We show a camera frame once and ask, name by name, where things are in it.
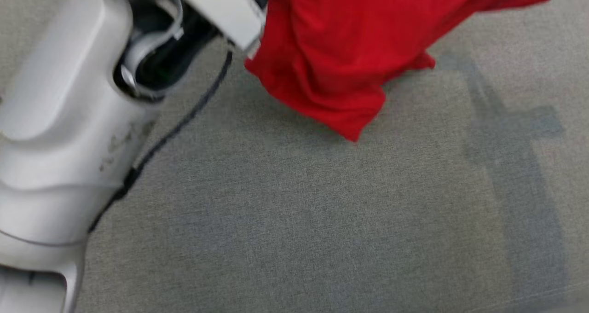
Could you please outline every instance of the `red towel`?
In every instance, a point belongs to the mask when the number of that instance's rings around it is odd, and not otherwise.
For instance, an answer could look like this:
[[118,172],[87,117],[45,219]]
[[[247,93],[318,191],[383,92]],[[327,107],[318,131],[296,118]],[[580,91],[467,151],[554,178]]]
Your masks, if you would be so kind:
[[380,111],[381,84],[433,68],[425,49],[475,12],[547,0],[270,0],[246,67],[267,91],[357,141]]

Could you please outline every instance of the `wire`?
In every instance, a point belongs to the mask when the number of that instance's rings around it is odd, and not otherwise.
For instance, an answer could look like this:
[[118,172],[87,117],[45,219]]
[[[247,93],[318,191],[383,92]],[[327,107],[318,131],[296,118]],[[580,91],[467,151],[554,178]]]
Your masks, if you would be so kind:
[[112,204],[127,196],[129,191],[133,188],[133,186],[145,170],[145,166],[147,166],[147,164],[149,164],[149,162],[153,160],[154,156],[156,156],[156,154],[160,152],[164,148],[164,146],[166,146],[172,139],[174,139],[174,137],[176,137],[188,124],[190,124],[190,122],[194,120],[198,113],[203,110],[203,108],[208,104],[213,95],[215,95],[217,89],[219,89],[219,86],[221,85],[223,80],[225,80],[225,76],[227,76],[227,72],[229,71],[229,67],[231,66],[232,61],[233,52],[227,51],[227,55],[225,56],[225,63],[223,63],[221,71],[217,75],[217,78],[215,78],[213,84],[208,88],[204,96],[200,97],[197,103],[182,118],[182,120],[180,120],[180,122],[178,122],[178,124],[176,124],[176,126],[172,130],[170,130],[155,145],[153,145],[153,147],[151,147],[151,149],[149,149],[149,151],[147,151],[145,156],[141,159],[139,164],[135,168],[131,169],[131,171],[127,175],[127,178],[125,178],[122,188],[120,188],[120,190],[114,194],[109,204],[107,204],[107,206],[105,206],[105,208],[101,211],[101,213],[98,215],[98,217],[90,227],[88,233],[91,233],[96,229],[100,219],[102,218],[104,213],[112,206]]

